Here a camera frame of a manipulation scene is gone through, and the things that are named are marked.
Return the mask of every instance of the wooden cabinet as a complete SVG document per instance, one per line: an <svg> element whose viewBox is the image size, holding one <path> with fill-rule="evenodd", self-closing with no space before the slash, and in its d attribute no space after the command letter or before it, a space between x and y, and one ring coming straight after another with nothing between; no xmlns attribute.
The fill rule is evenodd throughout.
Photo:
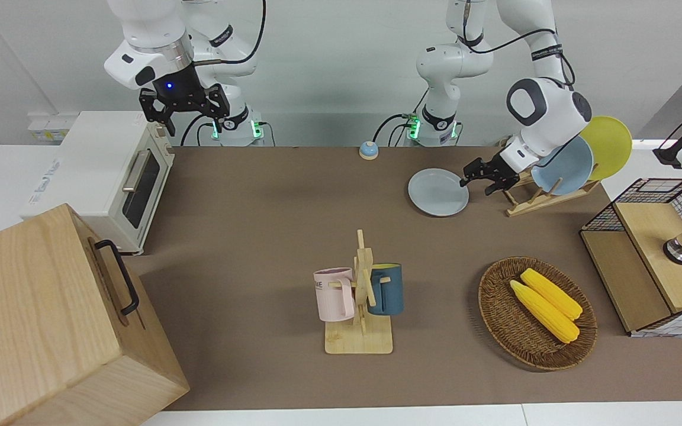
<svg viewBox="0 0 682 426"><path fill-rule="evenodd" d="M67 205L0 232L0 425L137 425L188 391L141 281L97 243Z"/></svg>

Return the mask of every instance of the label on oven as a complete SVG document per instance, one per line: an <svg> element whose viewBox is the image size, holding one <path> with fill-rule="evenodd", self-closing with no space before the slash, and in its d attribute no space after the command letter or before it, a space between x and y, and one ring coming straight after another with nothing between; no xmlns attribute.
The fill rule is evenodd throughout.
<svg viewBox="0 0 682 426"><path fill-rule="evenodd" d="M30 199L28 199L28 204L35 205L41 201L41 197L43 197L44 192L49 187L49 183L52 182L54 174L57 173L57 170L59 170L59 166L61 164L62 159L60 157L57 157L52 161L52 165L50 165L49 169L46 170L46 173L41 176L41 181L38 182L38 186L36 186L36 189L33 191L33 194L31 194Z"/></svg>

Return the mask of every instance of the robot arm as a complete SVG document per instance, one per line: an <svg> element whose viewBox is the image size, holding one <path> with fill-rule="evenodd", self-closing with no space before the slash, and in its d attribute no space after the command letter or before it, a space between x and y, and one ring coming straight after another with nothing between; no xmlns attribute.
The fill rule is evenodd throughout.
<svg viewBox="0 0 682 426"><path fill-rule="evenodd" d="M214 132L209 143L248 146L262 138L257 124L262 117L246 103L235 78L254 73L257 59L251 53L254 46L236 35L224 18L222 7L222 0L184 1L182 16L192 35L195 63L203 64L197 67L201 86L220 84L230 104L230 115L224 118L223 129Z"/></svg>
<svg viewBox="0 0 682 426"><path fill-rule="evenodd" d="M497 2L501 20L512 30L520 35L535 32L526 41L536 78L518 81L507 95L507 108L522 125L520 132L489 162L476 159L463 170L462 186L476 179L493 180L485 189L487 195L511 188L518 173L565 145L591 120L587 100L565 80L550 0Z"/></svg>
<svg viewBox="0 0 682 426"><path fill-rule="evenodd" d="M450 139L462 96L453 80L484 75L493 65L492 53L476 54L469 49L490 49L482 38L487 5L485 0L449 1L446 25L458 42L429 47L417 58L417 72L428 83L425 105L410 135L420 145L442 146Z"/></svg>
<svg viewBox="0 0 682 426"><path fill-rule="evenodd" d="M165 124L177 111L199 111L220 127L230 105L219 84L203 87L193 63L193 46L176 0L108 0L123 25L125 40L105 62L105 70L129 89L141 89L146 119ZM163 105L157 110L154 102Z"/></svg>

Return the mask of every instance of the yellow corn cob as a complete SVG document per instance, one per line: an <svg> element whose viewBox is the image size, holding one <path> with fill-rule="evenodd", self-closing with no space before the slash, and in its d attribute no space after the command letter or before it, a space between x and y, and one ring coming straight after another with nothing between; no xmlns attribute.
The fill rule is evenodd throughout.
<svg viewBox="0 0 682 426"><path fill-rule="evenodd" d="M538 319L547 330L562 343L570 343L576 340L580 334L578 327L570 321L563 313L555 308L546 299L541 297L532 288L525 286L515 280L509 281L515 296L525 307Z"/></svg>
<svg viewBox="0 0 682 426"><path fill-rule="evenodd" d="M541 275L537 270L530 267L525 272L520 274L520 278L525 281L529 288L534 289L536 293L541 294L544 299L549 301L555 308L565 314L566 317L575 321L580 318L583 313L583 308L578 302L574 301L572 297L568 296L565 291L557 286L557 284L549 281L548 278Z"/></svg>

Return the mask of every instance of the gray plate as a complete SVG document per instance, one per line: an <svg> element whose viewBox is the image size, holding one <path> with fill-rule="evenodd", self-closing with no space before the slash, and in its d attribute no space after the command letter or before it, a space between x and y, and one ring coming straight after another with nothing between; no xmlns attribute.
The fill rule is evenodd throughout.
<svg viewBox="0 0 682 426"><path fill-rule="evenodd" d="M409 180L408 191L417 208L438 217L460 213L470 198L468 188L459 185L459 177L440 168L415 173Z"/></svg>

